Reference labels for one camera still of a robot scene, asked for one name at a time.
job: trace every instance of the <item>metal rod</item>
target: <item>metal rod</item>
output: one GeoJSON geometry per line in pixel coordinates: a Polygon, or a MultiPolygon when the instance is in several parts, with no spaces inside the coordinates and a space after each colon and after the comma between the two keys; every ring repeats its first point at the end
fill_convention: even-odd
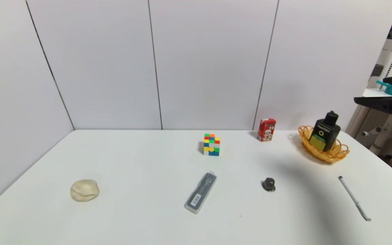
{"type": "Polygon", "coordinates": [[[352,192],[350,192],[349,187],[347,187],[346,183],[343,180],[343,177],[340,176],[338,177],[338,179],[341,181],[341,183],[343,184],[344,188],[346,189],[347,193],[349,194],[349,196],[352,198],[353,202],[355,202],[356,208],[358,208],[359,212],[361,213],[362,217],[366,220],[366,221],[372,221],[372,219],[370,219],[369,217],[367,217],[367,214],[365,214],[364,210],[361,208],[361,205],[359,205],[359,202],[356,200],[356,198],[353,196],[352,192]]]}

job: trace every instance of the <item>wicker basket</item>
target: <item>wicker basket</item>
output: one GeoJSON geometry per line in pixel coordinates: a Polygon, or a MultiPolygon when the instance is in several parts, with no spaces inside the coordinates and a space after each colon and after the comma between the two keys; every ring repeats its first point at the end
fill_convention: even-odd
{"type": "Polygon", "coordinates": [[[313,129],[313,126],[300,126],[298,128],[299,135],[302,138],[302,144],[309,152],[311,152],[312,155],[322,161],[325,161],[326,163],[335,163],[346,157],[347,154],[349,154],[349,147],[341,144],[339,140],[336,140],[336,142],[333,144],[332,149],[330,149],[329,151],[323,152],[317,149],[317,147],[309,143],[309,138],[311,137],[313,129]]]}

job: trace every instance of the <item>dough ball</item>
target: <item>dough ball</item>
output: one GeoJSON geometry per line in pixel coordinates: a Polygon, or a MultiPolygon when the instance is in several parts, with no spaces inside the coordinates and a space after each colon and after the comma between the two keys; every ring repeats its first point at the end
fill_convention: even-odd
{"type": "Polygon", "coordinates": [[[70,196],[76,201],[90,201],[98,195],[98,183],[94,180],[78,180],[70,188],[70,196]]]}

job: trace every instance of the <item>black knob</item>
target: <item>black knob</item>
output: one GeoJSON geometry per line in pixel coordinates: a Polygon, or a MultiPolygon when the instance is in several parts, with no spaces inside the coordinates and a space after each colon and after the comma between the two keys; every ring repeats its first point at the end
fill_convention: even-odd
{"type": "Polygon", "coordinates": [[[263,181],[263,188],[266,191],[275,191],[275,180],[272,178],[266,178],[266,180],[263,181]]]}

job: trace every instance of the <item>small black object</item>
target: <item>small black object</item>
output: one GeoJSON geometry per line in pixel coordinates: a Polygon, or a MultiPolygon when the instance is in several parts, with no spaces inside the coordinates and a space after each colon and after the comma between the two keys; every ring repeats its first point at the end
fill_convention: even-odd
{"type": "Polygon", "coordinates": [[[266,180],[263,181],[263,188],[266,191],[275,191],[275,180],[272,178],[266,178],[266,180]]]}
{"type": "Polygon", "coordinates": [[[371,77],[378,77],[382,74],[382,71],[384,70],[383,65],[375,65],[375,68],[373,68],[372,74],[370,75],[371,77]]]}

